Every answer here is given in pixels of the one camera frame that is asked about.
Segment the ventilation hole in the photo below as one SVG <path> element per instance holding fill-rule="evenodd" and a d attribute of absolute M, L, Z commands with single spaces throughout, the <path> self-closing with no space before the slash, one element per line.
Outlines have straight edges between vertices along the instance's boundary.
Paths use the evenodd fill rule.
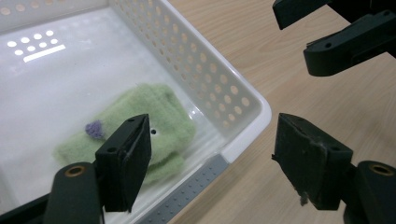
<path fill-rule="evenodd" d="M 242 114 L 242 109 L 241 109 L 241 107 L 239 107 L 239 106 L 234 107 L 234 108 L 233 108 L 233 111 L 235 111 L 235 113 L 237 113 L 238 115 L 241 115 L 241 114 Z"/>
<path fill-rule="evenodd" d="M 221 93 L 221 86 L 220 85 L 218 85 L 218 84 L 215 85 L 215 92 Z"/>
<path fill-rule="evenodd" d="M 192 79 L 194 79 L 194 81 L 198 81 L 199 80 L 200 75 L 199 74 L 194 74 L 192 75 Z"/>
<path fill-rule="evenodd" d="M 201 59 L 201 62 L 206 63 L 207 58 L 206 58 L 206 55 L 204 53 L 200 54 L 200 59 Z"/>
<path fill-rule="evenodd" d="M 234 95 L 236 95 L 236 94 L 238 94 L 239 90 L 238 90 L 237 87 L 231 86 L 231 92 L 232 92 Z"/>
<path fill-rule="evenodd" d="M 229 105 L 229 104 L 231 103 L 231 101 L 232 101 L 232 100 L 231 100 L 231 97 L 230 97 L 229 95 L 225 95 L 225 96 L 224 96 L 224 102 L 225 102 L 226 104 Z"/>
<path fill-rule="evenodd" d="M 165 22 L 165 24 L 169 24 L 169 16 L 168 15 L 164 15 L 163 16 L 163 21 Z"/>
<path fill-rule="evenodd" d="M 196 70 L 198 73 L 202 73 L 202 66 L 201 66 L 200 64 L 197 64 L 197 65 L 195 66 L 195 70 Z"/>
<path fill-rule="evenodd" d="M 22 5 L 22 4 L 17 4 L 17 5 L 15 6 L 15 9 L 17 9 L 17 11 L 23 12 L 26 8 L 25 8 L 25 6 Z"/>
<path fill-rule="evenodd" d="M 191 55 L 188 55 L 188 56 L 187 56 L 187 62 L 188 62 L 188 63 L 193 63 L 193 62 L 194 62 L 194 59 L 192 58 Z"/>
<path fill-rule="evenodd" d="M 171 37 L 171 42 L 174 45 L 177 43 L 177 40 L 176 40 L 176 38 L 174 36 Z"/>
<path fill-rule="evenodd" d="M 211 101 L 216 101 L 216 95 L 214 93 L 210 93 L 209 97 Z"/>
<path fill-rule="evenodd" d="M 230 127 L 230 123 L 227 120 L 223 121 L 223 127 L 224 128 L 229 128 Z"/>
<path fill-rule="evenodd" d="M 212 104 L 210 104 L 210 102 L 208 102 L 208 101 L 206 101 L 205 106 L 206 106 L 206 108 L 208 108 L 208 109 L 212 108 Z"/>
<path fill-rule="evenodd" d="M 51 6 L 53 4 L 53 0 L 46 0 L 45 3 L 47 6 Z"/>
<path fill-rule="evenodd" d="M 191 72 L 191 68 L 189 67 L 188 64 L 184 65 L 184 70 L 186 70 L 187 73 Z"/>
<path fill-rule="evenodd" d="M 186 34 L 181 34 L 181 41 L 183 41 L 183 43 L 187 43 L 187 40 L 188 40 L 188 38 L 187 38 L 187 35 Z"/>
<path fill-rule="evenodd" d="M 189 87 L 190 87 L 190 89 L 195 90 L 195 85 L 194 85 L 194 83 L 190 82 L 190 83 L 189 83 Z"/>
<path fill-rule="evenodd" d="M 206 81 L 207 83 L 211 83 L 211 82 L 212 82 L 212 76 L 210 76 L 209 74 L 206 74 L 206 75 L 205 75 L 205 81 Z"/>
<path fill-rule="evenodd" d="M 152 16 L 151 16 L 151 12 L 150 11 L 148 11 L 147 15 L 148 15 L 148 19 L 151 20 Z"/>
<path fill-rule="evenodd" d="M 227 78 L 225 75 L 221 75 L 221 76 L 220 76 L 220 82 L 221 82 L 222 84 L 227 84 L 228 78 Z"/>
<path fill-rule="evenodd" d="M 192 51 L 192 52 L 197 51 L 197 46 L 196 46 L 194 43 L 191 43 L 191 44 L 190 44 L 190 48 L 191 48 L 191 51 Z"/>
<path fill-rule="evenodd" d="M 157 19 L 155 19 L 154 20 L 154 25 L 155 25 L 155 27 L 160 27 L 160 22 L 157 20 Z"/>
<path fill-rule="evenodd" d="M 216 66 L 215 63 L 211 63 L 211 64 L 210 64 L 210 71 L 211 71 L 212 73 L 216 73 L 216 72 L 218 71 L 218 67 Z"/>
<path fill-rule="evenodd" d="M 202 91 L 198 91 L 197 95 L 201 100 L 204 99 L 204 93 Z"/>
<path fill-rule="evenodd" d="M 153 31 L 152 31 L 152 33 L 154 34 L 154 36 L 155 36 L 155 37 L 157 37 L 157 38 L 158 38 L 158 33 L 157 33 L 157 31 L 156 31 L 156 30 L 153 30 Z"/>
<path fill-rule="evenodd" d="M 244 106 L 249 106 L 250 105 L 250 101 L 248 100 L 248 98 L 246 98 L 246 97 L 242 98 L 242 105 L 244 105 Z"/>
<path fill-rule="evenodd" d="M 218 110 L 215 111 L 215 117 L 216 117 L 216 119 L 220 118 L 220 112 Z"/>
<path fill-rule="evenodd" d="M 221 112 L 224 112 L 225 111 L 225 105 L 224 104 L 219 104 L 219 110 Z"/>
<path fill-rule="evenodd" d="M 146 22 L 146 27 L 148 28 L 148 30 L 151 30 L 151 23 Z"/>
<path fill-rule="evenodd" d="M 235 116 L 234 116 L 233 114 L 229 114 L 229 115 L 228 115 L 228 119 L 229 119 L 230 121 L 235 121 Z"/>
<path fill-rule="evenodd" d="M 202 90 L 202 91 L 207 91 L 207 86 L 206 86 L 205 83 L 202 83 L 202 84 L 201 84 L 201 90 Z"/>
<path fill-rule="evenodd" d="M 30 7 L 32 7 L 32 8 L 38 8 L 38 7 L 40 7 L 40 5 L 38 4 L 37 1 L 33 1 L 33 2 L 30 3 Z"/>
<path fill-rule="evenodd" d="M 157 15 L 161 16 L 161 8 L 160 7 L 155 7 L 155 12 L 157 12 Z"/>
<path fill-rule="evenodd" d="M 178 52 L 180 54 L 183 54 L 184 53 L 184 46 L 182 46 L 182 45 L 178 46 Z"/>
<path fill-rule="evenodd" d="M 183 81 L 186 81 L 186 80 L 187 80 L 186 74 L 182 73 L 182 74 L 181 74 L 181 79 L 183 79 Z"/>
<path fill-rule="evenodd" d="M 166 27 L 163 27 L 163 35 L 168 35 L 168 30 L 166 29 Z"/>
<path fill-rule="evenodd" d="M 5 16 L 11 14 L 11 10 L 9 10 L 8 7 L 2 7 L 2 8 L 0 9 L 0 12 L 1 12 L 1 14 L 5 15 Z"/>
<path fill-rule="evenodd" d="M 177 34 L 177 32 L 178 32 L 178 26 L 177 26 L 177 24 L 174 23 L 174 24 L 172 25 L 172 28 L 173 28 L 173 30 L 174 30 L 174 33 Z"/>

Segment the wooden table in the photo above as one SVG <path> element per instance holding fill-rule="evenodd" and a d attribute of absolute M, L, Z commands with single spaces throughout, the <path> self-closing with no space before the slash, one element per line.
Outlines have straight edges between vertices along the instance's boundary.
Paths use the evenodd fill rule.
<path fill-rule="evenodd" d="M 396 60 L 383 54 L 333 77 L 307 73 L 305 44 L 348 25 L 322 7 L 280 31 L 275 0 L 170 0 L 253 84 L 273 111 L 270 125 L 173 223 L 343 223 L 300 199 L 271 160 L 277 115 L 308 119 L 354 150 L 353 163 L 396 166 Z"/>

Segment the green plush toy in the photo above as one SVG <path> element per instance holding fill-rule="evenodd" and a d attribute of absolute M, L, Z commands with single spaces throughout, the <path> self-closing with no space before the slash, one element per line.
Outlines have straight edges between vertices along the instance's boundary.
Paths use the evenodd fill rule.
<path fill-rule="evenodd" d="M 125 92 L 113 105 L 93 118 L 85 132 L 71 136 L 55 148 L 53 156 L 67 165 L 95 160 L 95 152 L 128 118 L 149 115 L 152 157 L 145 184 L 177 173 L 183 166 L 179 152 L 195 135 L 195 125 L 174 92 L 163 84 L 141 84 Z"/>

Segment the basket floor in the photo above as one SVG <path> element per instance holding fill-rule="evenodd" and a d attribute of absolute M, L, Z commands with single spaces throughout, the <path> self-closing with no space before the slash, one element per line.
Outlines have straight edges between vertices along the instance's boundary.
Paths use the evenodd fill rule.
<path fill-rule="evenodd" d="M 143 189 L 135 212 L 144 210 L 225 144 L 111 8 L 0 34 L 0 71 L 0 185 L 4 185 L 0 195 L 9 195 L 6 200 L 0 198 L 0 213 L 10 203 L 18 206 L 48 193 L 61 168 L 52 150 L 139 83 L 161 82 L 173 88 L 195 121 L 197 134 L 184 153 L 185 171 Z"/>

